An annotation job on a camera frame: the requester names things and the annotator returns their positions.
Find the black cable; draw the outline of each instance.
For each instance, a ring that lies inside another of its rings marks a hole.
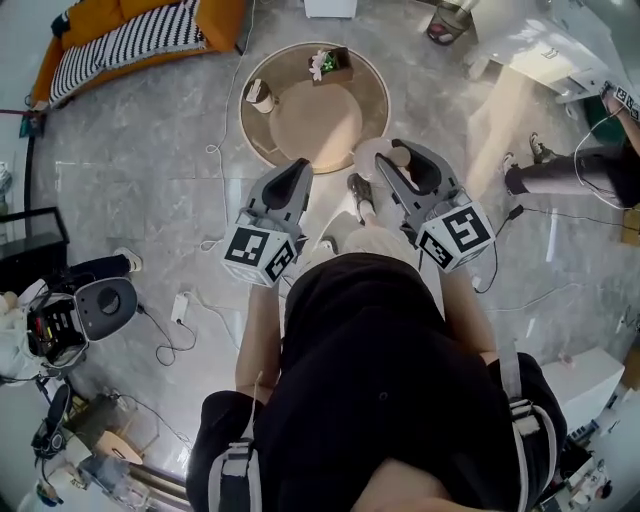
[[[169,335],[164,331],[164,329],[162,327],[160,327],[160,324],[156,321],[155,318],[153,318],[149,313],[147,313],[146,309],[144,309],[144,307],[142,307],[142,305],[138,305],[138,311],[141,312],[143,315],[147,315],[149,318],[151,318],[151,321],[156,324],[156,327],[158,328],[158,330],[163,334],[163,336],[167,339],[167,342],[169,343],[168,345],[159,345],[156,348],[156,359],[158,360],[158,362],[162,365],[162,366],[166,366],[169,367],[171,365],[173,365],[173,363],[176,362],[176,352],[188,352],[189,350],[193,350],[193,348],[196,346],[196,343],[198,342],[198,337],[196,336],[196,333],[193,331],[193,329],[187,327],[182,320],[178,320],[176,323],[181,326],[184,327],[187,331],[189,331],[192,336],[193,336],[193,343],[191,344],[190,347],[187,348],[180,348],[180,347],[176,347],[173,344],[173,341],[171,340],[171,338],[169,337]],[[170,363],[165,363],[162,359],[160,359],[160,356],[158,355],[158,352],[160,351],[160,349],[165,349],[165,350],[170,350],[171,351],[171,355],[173,356],[173,360]]]
[[[507,216],[506,219],[504,219],[504,221],[502,222],[502,226],[500,226],[500,229],[498,229],[498,231],[496,231],[496,239],[493,242],[493,253],[496,256],[496,268],[493,271],[493,276],[491,276],[491,281],[489,281],[489,286],[487,286],[484,290],[478,290],[476,289],[476,293],[479,295],[482,295],[483,293],[487,293],[491,287],[493,286],[493,282],[496,280],[496,276],[498,275],[498,247],[496,246],[496,242],[498,240],[498,235],[500,235],[500,233],[502,232],[502,230],[504,229],[504,227],[507,225],[507,222],[509,222],[511,219],[509,216]]]
[[[524,212],[524,208],[522,206],[520,205],[516,206],[513,210],[509,212],[509,214],[507,215],[507,218],[504,219],[504,221],[502,222],[502,225],[500,226],[498,231],[496,231],[495,240],[493,242],[493,252],[496,256],[496,269],[493,271],[493,276],[491,277],[491,281],[489,281],[489,286],[487,286],[484,290],[478,290],[474,288],[477,294],[482,295],[483,293],[487,293],[493,286],[493,282],[496,280],[496,276],[498,275],[498,247],[496,246],[496,243],[498,242],[498,236],[500,236],[500,233],[502,233],[502,230],[507,225],[507,222],[509,222],[510,220],[517,219],[518,217],[520,217],[520,215],[522,215],[523,212]]]
[[[606,224],[608,226],[620,226],[621,228],[630,229],[632,231],[639,231],[637,229],[630,228],[630,227],[625,226],[624,224],[620,224],[618,222],[607,222],[607,221],[604,221],[604,220],[594,219],[592,217],[580,217],[580,216],[575,216],[575,215],[567,215],[566,213],[547,212],[545,210],[536,210],[535,208],[523,208],[523,209],[528,211],[528,212],[544,213],[545,215],[557,215],[558,217],[568,217],[570,219],[589,220],[591,222],[597,222],[598,224]]]
[[[588,221],[591,221],[591,222],[596,222],[598,224],[605,224],[607,226],[620,226],[620,227],[623,227],[625,229],[631,229],[632,231],[637,231],[638,233],[640,233],[640,230],[627,227],[624,224],[620,224],[620,223],[617,223],[617,222],[607,222],[607,221],[604,221],[604,220],[594,219],[592,217],[581,217],[581,216],[576,216],[576,215],[567,215],[566,213],[557,213],[557,212],[548,212],[548,211],[544,211],[544,210],[536,210],[535,208],[525,208],[524,206],[518,205],[513,210],[511,210],[509,212],[509,215],[507,215],[507,218],[502,223],[502,226],[500,226],[500,229],[498,229],[498,231],[496,232],[496,240],[498,238],[498,235],[500,234],[500,232],[504,228],[504,226],[507,224],[507,222],[510,221],[510,220],[514,220],[514,219],[518,218],[520,215],[522,215],[522,213],[524,211],[536,212],[536,213],[544,213],[545,215],[557,215],[559,217],[567,217],[567,218],[570,218],[570,219],[588,220]],[[489,291],[489,289],[493,285],[493,282],[496,279],[496,276],[498,275],[498,248],[496,247],[496,243],[495,242],[493,243],[493,250],[494,250],[495,256],[496,256],[496,268],[495,268],[495,271],[493,272],[493,276],[491,277],[491,281],[489,282],[489,286],[487,286],[487,288],[482,290],[482,291],[476,290],[476,293],[480,294],[480,295],[482,295],[483,293],[487,293]]]
[[[120,394],[115,394],[115,395],[111,395],[110,398],[130,398],[131,400],[133,400],[135,403],[137,403],[138,405],[141,405],[142,407],[144,407],[145,409],[147,409],[148,411],[152,412],[163,424],[165,427],[167,427],[171,433],[176,436],[176,438],[178,438],[179,441],[182,442],[182,444],[184,444],[187,449],[189,451],[191,451],[193,449],[192,447],[192,442],[191,439],[189,439],[189,436],[187,436],[186,434],[183,434],[182,432],[178,432],[176,430],[174,430],[171,425],[169,425],[162,416],[160,416],[160,414],[158,414],[158,412],[156,412],[154,409],[152,409],[151,407],[149,407],[148,405],[142,403],[140,400],[138,400],[137,398],[131,396],[131,395],[120,395]]]

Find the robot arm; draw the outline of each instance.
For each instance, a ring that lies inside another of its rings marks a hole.
[[[414,142],[394,139],[391,144],[409,151],[406,171],[413,183],[380,153],[375,156],[375,164],[389,183],[394,201],[405,211],[401,229],[413,245],[444,272],[480,255],[495,240],[491,224],[480,204],[458,184],[447,161]]]
[[[222,264],[234,277],[272,287],[300,254],[306,238],[298,225],[313,181],[311,164],[297,161],[269,171],[251,189],[247,206],[224,239]]]

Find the white cable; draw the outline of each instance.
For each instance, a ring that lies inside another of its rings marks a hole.
[[[222,145],[224,144],[224,141],[227,140],[227,131],[228,131],[228,127],[229,127],[229,102],[231,101],[231,94],[233,93],[233,86],[236,83],[236,77],[238,76],[238,72],[240,71],[240,66],[242,65],[242,61],[244,60],[244,56],[247,54],[247,52],[249,51],[249,41],[251,40],[251,32],[253,32],[253,22],[255,19],[255,13],[256,13],[256,0],[253,0],[253,7],[251,9],[251,26],[249,27],[249,33],[247,34],[247,42],[245,44],[244,47],[244,52],[242,52],[242,55],[240,56],[240,60],[238,61],[238,66],[236,67],[235,72],[233,73],[233,76],[231,77],[231,85],[229,86],[229,93],[227,94],[227,101],[224,104],[224,129],[222,132],[222,139],[220,139],[220,142],[218,142],[217,144],[209,144],[206,148],[205,151],[207,153],[209,153],[210,155],[212,155],[213,153],[218,153],[218,158],[220,160],[220,179],[222,180],[222,205],[224,208],[224,226],[225,229],[226,227],[229,225],[229,214],[227,213],[227,190],[226,190],[226,180],[224,177],[224,169],[222,168]],[[202,252],[209,252],[211,251],[216,245],[218,245],[219,242],[221,242],[224,239],[224,237],[220,240],[204,240],[201,244],[200,244],[200,250]],[[212,244],[211,247],[209,247],[208,249],[203,249],[202,246],[203,245],[207,245],[207,244]]]
[[[486,309],[485,312],[486,313],[507,313],[509,311],[522,311],[523,309],[527,309],[529,306],[533,306],[534,304],[537,304],[541,300],[546,299],[550,295],[553,295],[554,293],[560,292],[560,291],[562,291],[562,290],[564,290],[566,288],[569,288],[571,286],[584,287],[584,286],[587,286],[587,285],[586,284],[582,284],[582,283],[568,283],[568,284],[565,284],[564,286],[561,286],[560,288],[554,288],[553,290],[548,291],[544,295],[541,295],[537,299],[533,299],[532,301],[527,302],[524,306],[520,306],[519,308]]]
[[[186,291],[184,292],[185,295],[191,295],[195,301],[200,305],[201,308],[206,309],[207,311],[210,311],[211,313],[215,313],[218,318],[220,319],[220,321],[222,322],[222,325],[224,325],[224,329],[227,331],[227,334],[229,335],[229,340],[231,341],[231,344],[233,345],[233,347],[240,351],[240,347],[238,347],[238,345],[236,345],[235,339],[233,337],[233,334],[231,334],[231,330],[229,329],[229,326],[227,325],[227,322],[225,321],[224,317],[220,314],[219,311],[216,311],[215,309],[213,309],[212,307],[209,306],[205,306],[202,301],[197,297],[197,295],[193,292],[190,291]]]
[[[594,190],[594,186],[590,186],[587,185],[587,183],[585,183],[582,178],[580,177],[580,173],[578,172],[578,151],[580,150],[580,147],[586,142],[586,140],[591,136],[591,134],[595,131],[595,129],[600,126],[602,123],[604,123],[605,121],[608,121],[609,119],[611,119],[613,116],[617,116],[622,109],[624,108],[624,105],[622,107],[620,107],[616,112],[613,112],[611,114],[609,114],[607,117],[601,119],[600,121],[598,121],[593,128],[591,128],[591,130],[589,130],[589,133],[587,133],[584,138],[580,141],[580,144],[578,144],[576,146],[576,150],[573,152],[573,168],[576,171],[576,177],[578,178],[578,181],[580,182],[580,185],[582,185],[583,187],[588,188],[591,193],[596,196],[598,199],[600,199],[600,201],[602,201],[605,204],[608,204],[609,206],[611,206],[612,208],[615,208],[616,210],[633,210],[632,208],[623,208],[622,206],[618,206],[617,204],[612,203],[611,201],[606,200],[604,197],[602,197],[600,194],[598,194],[598,192],[596,192]]]

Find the power adapter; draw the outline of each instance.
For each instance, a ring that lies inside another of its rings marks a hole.
[[[178,293],[173,301],[173,310],[171,311],[171,321],[176,324],[184,323],[184,319],[187,316],[187,307],[189,306],[189,299],[184,293]]]

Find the sneaker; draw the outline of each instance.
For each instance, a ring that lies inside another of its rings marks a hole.
[[[528,192],[522,183],[522,176],[521,173],[518,172],[519,170],[520,167],[513,153],[504,155],[502,159],[502,173],[504,174],[504,186],[507,189],[507,194],[510,196],[517,196]]]
[[[509,152],[504,155],[502,159],[502,174],[507,174],[507,171],[512,167],[518,167],[518,162],[516,161],[516,157],[513,153]]]
[[[362,218],[362,214],[360,213],[360,203],[362,203],[362,201],[368,201],[369,203],[371,203],[373,211],[376,211],[375,206],[373,205],[373,192],[371,190],[371,183],[365,180],[357,172],[354,172],[347,178],[347,186],[349,187],[349,191],[351,192],[353,200],[356,204],[358,221],[360,221],[360,224],[364,224],[364,219]]]
[[[323,236],[318,242],[318,247],[329,249],[333,254],[338,254],[338,244],[332,236]]]
[[[113,255],[127,258],[129,261],[129,272],[140,272],[142,270],[142,258],[126,247],[118,247],[113,251]]]
[[[540,137],[536,132],[533,132],[529,137],[529,146],[531,146],[531,153],[533,153],[534,164],[541,164],[555,156],[553,151],[540,142]]]

